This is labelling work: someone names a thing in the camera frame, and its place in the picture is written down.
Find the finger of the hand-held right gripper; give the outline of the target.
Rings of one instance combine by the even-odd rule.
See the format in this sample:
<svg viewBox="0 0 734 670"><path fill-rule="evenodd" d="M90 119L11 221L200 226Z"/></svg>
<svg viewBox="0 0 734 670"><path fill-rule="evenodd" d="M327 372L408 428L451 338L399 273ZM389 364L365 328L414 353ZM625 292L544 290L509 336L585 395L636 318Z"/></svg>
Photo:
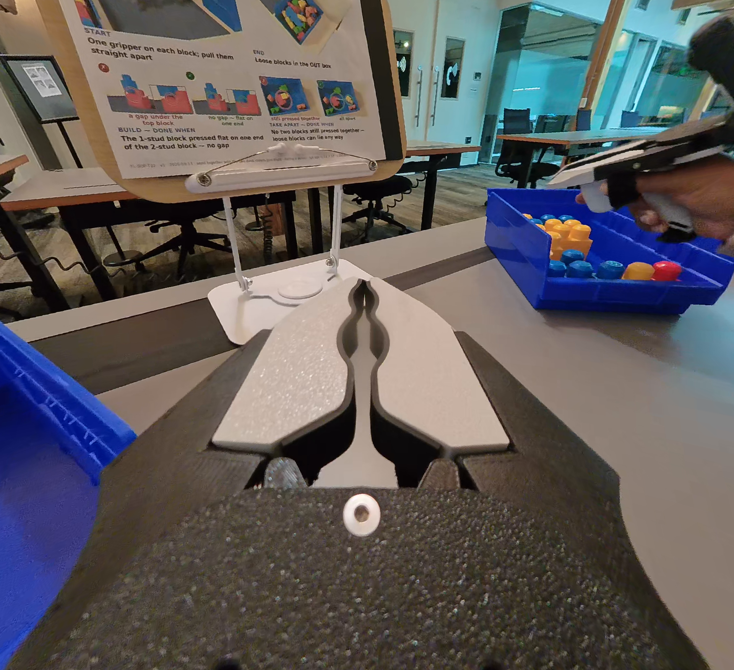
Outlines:
<svg viewBox="0 0 734 670"><path fill-rule="evenodd" d="M652 150L611 150L566 165L548 182L547 188L584 187L592 183L621 183L633 178L635 163Z"/></svg>
<svg viewBox="0 0 734 670"><path fill-rule="evenodd" d="M567 164L565 168L590 169L621 164L633 169L653 169L702 152L721 152L732 147L732 141L733 115L718 115L644 136Z"/></svg>

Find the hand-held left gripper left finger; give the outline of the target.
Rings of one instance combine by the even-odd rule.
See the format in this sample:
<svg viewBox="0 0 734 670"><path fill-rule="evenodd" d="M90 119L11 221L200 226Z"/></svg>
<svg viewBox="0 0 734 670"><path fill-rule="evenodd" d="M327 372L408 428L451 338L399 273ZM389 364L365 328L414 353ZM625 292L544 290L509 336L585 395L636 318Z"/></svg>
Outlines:
<svg viewBox="0 0 734 670"><path fill-rule="evenodd" d="M354 394L362 278L321 292L266 337L212 443L275 454L340 415Z"/></svg>

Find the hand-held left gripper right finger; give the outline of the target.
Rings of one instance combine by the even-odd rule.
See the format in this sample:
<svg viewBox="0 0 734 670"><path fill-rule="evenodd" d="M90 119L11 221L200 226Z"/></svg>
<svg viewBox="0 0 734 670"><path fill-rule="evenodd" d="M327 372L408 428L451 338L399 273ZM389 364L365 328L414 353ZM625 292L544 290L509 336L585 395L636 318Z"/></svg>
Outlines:
<svg viewBox="0 0 734 670"><path fill-rule="evenodd" d="M459 338L434 310L385 280L365 283L375 364L372 442L385 458L504 452L509 436Z"/></svg>

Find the pile of mega blocks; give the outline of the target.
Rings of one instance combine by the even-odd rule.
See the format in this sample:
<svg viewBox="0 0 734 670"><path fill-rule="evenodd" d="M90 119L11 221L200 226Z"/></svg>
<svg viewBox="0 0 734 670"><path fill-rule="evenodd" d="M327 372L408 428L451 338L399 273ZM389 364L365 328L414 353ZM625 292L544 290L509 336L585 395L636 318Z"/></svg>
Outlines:
<svg viewBox="0 0 734 670"><path fill-rule="evenodd" d="M593 241L591 227L572 216L523 214L532 225L544 231L550 239L546 276L553 279L628 280L638 282L676 282L683 267L673 261L647 263L635 261L623 264L615 260L592 264L588 257Z"/></svg>

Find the blue plastic bin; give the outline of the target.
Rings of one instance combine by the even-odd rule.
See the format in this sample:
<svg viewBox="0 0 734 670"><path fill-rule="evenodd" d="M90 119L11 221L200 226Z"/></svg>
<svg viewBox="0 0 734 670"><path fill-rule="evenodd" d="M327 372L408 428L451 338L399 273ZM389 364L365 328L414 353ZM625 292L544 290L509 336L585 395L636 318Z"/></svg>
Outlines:
<svg viewBox="0 0 734 670"><path fill-rule="evenodd" d="M56 600L130 426L1 325L1 667Z"/></svg>
<svg viewBox="0 0 734 670"><path fill-rule="evenodd" d="M595 214L575 202L574 190L490 188L484 241L531 306L537 310L679 315L691 305L714 305L732 280L732 258L715 241L665 244L637 227L627 211ZM676 281L607 281L551 277L550 236L531 224L547 214L570 215L590 226L589 261L654 264L672 261Z"/></svg>

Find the person's right hand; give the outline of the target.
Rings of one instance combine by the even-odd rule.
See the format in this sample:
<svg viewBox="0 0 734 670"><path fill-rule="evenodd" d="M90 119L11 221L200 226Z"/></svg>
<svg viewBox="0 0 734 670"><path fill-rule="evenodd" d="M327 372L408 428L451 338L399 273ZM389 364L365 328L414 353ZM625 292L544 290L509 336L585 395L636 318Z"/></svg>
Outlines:
<svg viewBox="0 0 734 670"><path fill-rule="evenodd" d="M733 161L729 156L640 174L637 190L641 195L663 195L687 209L696 234L720 242L719 253L732 257Z"/></svg>

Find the wooden top desk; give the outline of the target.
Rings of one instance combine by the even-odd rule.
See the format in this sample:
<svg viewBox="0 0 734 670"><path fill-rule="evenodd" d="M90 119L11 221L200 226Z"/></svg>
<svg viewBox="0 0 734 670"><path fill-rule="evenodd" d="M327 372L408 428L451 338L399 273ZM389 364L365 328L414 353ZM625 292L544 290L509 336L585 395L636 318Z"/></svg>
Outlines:
<svg viewBox="0 0 734 670"><path fill-rule="evenodd" d="M129 200L143 199L134 196L130 191L126 191L113 182L102 169L49 170L41 171L11 191L3 199L2 208L9 212L47 207L58 208L62 228L67 232L76 248L79 262L87 276L93 281L100 298L108 301L118 297L112 281L113 273L134 268L133 266L120 269L106 267L93 249L87 233L95 229L106 230L107 225L112 225L112 229L121 225L145 225L143 222L122 223L120 204ZM197 199L182 203L201 201L217 202L219 209L215 216L223 214L221 200ZM236 240L235 232L213 234L227 234L231 242Z"/></svg>
<svg viewBox="0 0 734 670"><path fill-rule="evenodd" d="M661 133L661 128L623 128L556 133L504 133L495 175L517 188L536 188L565 164L587 159L611 145L632 142Z"/></svg>
<svg viewBox="0 0 734 670"><path fill-rule="evenodd" d="M439 170L454 170L460 167L462 155L478 153L476 144L423 142L408 144L403 164L398 175L422 174L424 179L424 202L421 212L420 230L430 230L433 224L437 175Z"/></svg>

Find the black office chair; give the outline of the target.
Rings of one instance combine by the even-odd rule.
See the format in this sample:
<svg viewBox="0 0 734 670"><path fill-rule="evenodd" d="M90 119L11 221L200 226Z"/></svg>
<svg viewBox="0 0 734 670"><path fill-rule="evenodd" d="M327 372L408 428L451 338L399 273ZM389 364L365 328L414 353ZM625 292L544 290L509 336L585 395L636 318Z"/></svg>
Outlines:
<svg viewBox="0 0 734 670"><path fill-rule="evenodd" d="M414 230L395 220L390 209L401 202L414 189L410 179L403 175L394 175L390 178L356 183L344 186L344 196L353 197L358 206L366 203L366 207L342 219L344 224L355 223L365 219L365 229L360 238L361 243L370 242L375 221L385 222L391 227L400 230L401 234L411 234Z"/></svg>
<svg viewBox="0 0 734 670"><path fill-rule="evenodd" d="M183 282L187 259L194 255L197 247L227 254L232 253L230 237L227 234L201 233L195 223L201 219L215 216L219 209L215 201L188 202L177 204L153 203L144 200L129 200L120 204L123 224L143 222L152 234L164 227L177 226L179 234L167 242L154 247L148 253L124 251L120 246L112 225L107 225L116 252L103 259L103 264L112 269L133 266L137 273L146 273L144 262L164 253L177 252L177 266L173 279Z"/></svg>
<svg viewBox="0 0 734 670"><path fill-rule="evenodd" d="M502 135L529 134L531 130L530 109L503 110ZM535 160L536 152L530 143L502 140L495 174L515 182L518 188L536 188L538 180L555 172L553 164Z"/></svg>

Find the wooden column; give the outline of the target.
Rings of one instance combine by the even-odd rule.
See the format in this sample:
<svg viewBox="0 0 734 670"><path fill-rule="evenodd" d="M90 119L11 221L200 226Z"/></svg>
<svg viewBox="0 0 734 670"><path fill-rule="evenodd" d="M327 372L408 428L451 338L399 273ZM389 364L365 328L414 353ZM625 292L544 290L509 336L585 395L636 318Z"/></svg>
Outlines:
<svg viewBox="0 0 734 670"><path fill-rule="evenodd" d="M617 49L619 36L628 16L632 0L610 0L605 20L594 44L589 67L586 71L581 100L578 107L594 114L601 99L601 92Z"/></svg>

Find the dark phone icon sign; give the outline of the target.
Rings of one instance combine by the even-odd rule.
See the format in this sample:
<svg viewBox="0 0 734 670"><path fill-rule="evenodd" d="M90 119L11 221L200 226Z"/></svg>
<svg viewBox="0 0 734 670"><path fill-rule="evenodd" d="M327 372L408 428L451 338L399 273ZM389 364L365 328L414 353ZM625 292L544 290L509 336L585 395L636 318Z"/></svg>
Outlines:
<svg viewBox="0 0 734 670"><path fill-rule="evenodd" d="M457 99L460 89L461 70L463 67L465 41L455 37L446 37L440 97Z"/></svg>

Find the white double door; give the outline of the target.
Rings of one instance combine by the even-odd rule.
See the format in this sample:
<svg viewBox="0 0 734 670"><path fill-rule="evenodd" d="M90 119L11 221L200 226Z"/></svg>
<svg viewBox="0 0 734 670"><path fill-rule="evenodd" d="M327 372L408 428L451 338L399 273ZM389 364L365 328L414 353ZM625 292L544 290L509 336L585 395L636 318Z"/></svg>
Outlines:
<svg viewBox="0 0 734 670"><path fill-rule="evenodd" d="M436 39L425 26L419 30L393 30L400 96L406 124L413 134L435 125L445 40L449 36L454 37L446 34Z"/></svg>

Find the black backing panel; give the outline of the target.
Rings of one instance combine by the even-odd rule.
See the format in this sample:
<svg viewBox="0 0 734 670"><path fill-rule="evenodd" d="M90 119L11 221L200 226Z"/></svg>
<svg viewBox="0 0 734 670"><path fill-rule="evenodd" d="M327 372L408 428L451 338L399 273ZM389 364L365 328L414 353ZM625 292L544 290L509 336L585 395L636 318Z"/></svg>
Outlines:
<svg viewBox="0 0 734 670"><path fill-rule="evenodd" d="M407 140L388 0L360 0L360 6L386 156L377 162L380 180L398 173Z"/></svg>

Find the black framed sign stand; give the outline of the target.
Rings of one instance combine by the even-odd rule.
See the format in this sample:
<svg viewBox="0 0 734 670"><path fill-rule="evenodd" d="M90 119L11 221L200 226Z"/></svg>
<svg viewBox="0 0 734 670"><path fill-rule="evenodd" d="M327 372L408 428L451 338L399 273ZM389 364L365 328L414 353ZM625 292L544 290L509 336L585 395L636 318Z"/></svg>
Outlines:
<svg viewBox="0 0 734 670"><path fill-rule="evenodd" d="M42 126L55 125L78 169L83 164L68 131L67 123L79 120L76 106L57 60L51 55L2 54L2 87L26 131L41 165L60 170L60 160Z"/></svg>

